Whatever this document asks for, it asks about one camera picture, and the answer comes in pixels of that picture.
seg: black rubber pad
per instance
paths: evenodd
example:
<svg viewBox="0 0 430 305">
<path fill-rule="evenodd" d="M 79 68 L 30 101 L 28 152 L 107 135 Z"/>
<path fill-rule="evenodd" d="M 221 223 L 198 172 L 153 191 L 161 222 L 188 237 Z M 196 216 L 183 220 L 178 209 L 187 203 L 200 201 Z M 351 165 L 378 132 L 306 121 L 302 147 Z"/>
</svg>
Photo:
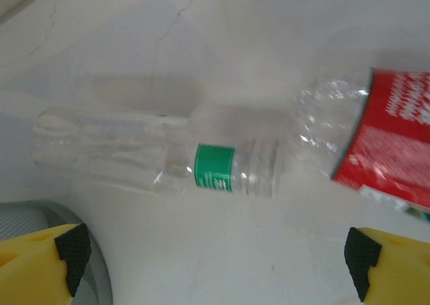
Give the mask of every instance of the black rubber pad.
<svg viewBox="0 0 430 305">
<path fill-rule="evenodd" d="M 358 297 L 362 302 L 364 302 L 370 287 L 368 271 L 370 267 L 376 267 L 381 248 L 382 245 L 358 229 L 349 229 L 345 245 L 345 260 Z"/>
<path fill-rule="evenodd" d="M 60 259 L 67 264 L 66 284 L 70 295 L 75 297 L 91 254 L 87 225 L 82 223 L 56 237 L 55 245 Z"/>
</svg>

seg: white tabletop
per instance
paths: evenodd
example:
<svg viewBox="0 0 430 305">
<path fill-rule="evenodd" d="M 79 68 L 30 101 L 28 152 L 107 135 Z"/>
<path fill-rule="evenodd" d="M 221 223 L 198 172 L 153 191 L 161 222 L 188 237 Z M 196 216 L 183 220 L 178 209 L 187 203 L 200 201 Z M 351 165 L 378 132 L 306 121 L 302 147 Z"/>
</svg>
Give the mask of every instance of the white tabletop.
<svg viewBox="0 0 430 305">
<path fill-rule="evenodd" d="M 0 140 L 2 200 L 61 196 L 99 241 L 115 304 L 359 304 L 343 258 L 349 227 L 430 241 L 430 224 L 299 163 L 273 200 L 202 189 L 155 196 L 80 182 L 69 189 L 32 166 L 31 124 L 56 103 L 184 117 L 229 105 L 228 114 L 213 108 L 202 122 L 228 122 L 238 112 L 275 116 L 317 66 L 429 69 L 429 6 L 37 0 L 0 26 L 0 124 L 10 133 Z"/>
</svg>

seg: bottle label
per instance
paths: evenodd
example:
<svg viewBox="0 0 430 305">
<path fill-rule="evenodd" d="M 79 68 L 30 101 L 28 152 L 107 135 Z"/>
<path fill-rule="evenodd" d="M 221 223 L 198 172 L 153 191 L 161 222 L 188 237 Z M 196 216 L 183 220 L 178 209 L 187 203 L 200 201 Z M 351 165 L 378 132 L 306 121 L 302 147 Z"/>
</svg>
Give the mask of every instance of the bottle label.
<svg viewBox="0 0 430 305">
<path fill-rule="evenodd" d="M 373 71 L 361 120 L 332 178 L 430 208 L 430 73 Z"/>
<path fill-rule="evenodd" d="M 199 144 L 194 162 L 196 185 L 231 192 L 233 156 L 234 148 Z"/>
</svg>

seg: green label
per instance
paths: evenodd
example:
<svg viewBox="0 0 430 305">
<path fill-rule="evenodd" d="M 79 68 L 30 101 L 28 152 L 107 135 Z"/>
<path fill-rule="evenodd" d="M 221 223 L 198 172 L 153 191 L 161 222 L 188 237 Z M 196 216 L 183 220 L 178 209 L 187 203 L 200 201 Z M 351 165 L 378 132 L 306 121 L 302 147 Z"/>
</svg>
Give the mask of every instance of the green label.
<svg viewBox="0 0 430 305">
<path fill-rule="evenodd" d="M 234 148 L 199 144 L 194 162 L 197 186 L 231 192 L 233 156 Z"/>
</svg>

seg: red label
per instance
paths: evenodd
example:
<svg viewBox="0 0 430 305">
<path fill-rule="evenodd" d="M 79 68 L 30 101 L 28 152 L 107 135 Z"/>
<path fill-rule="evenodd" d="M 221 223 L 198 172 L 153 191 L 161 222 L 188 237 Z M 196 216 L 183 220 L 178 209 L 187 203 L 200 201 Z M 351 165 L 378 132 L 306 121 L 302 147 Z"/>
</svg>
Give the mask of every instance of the red label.
<svg viewBox="0 0 430 305">
<path fill-rule="evenodd" d="M 430 73 L 374 71 L 361 122 L 333 179 L 430 208 Z"/>
</svg>

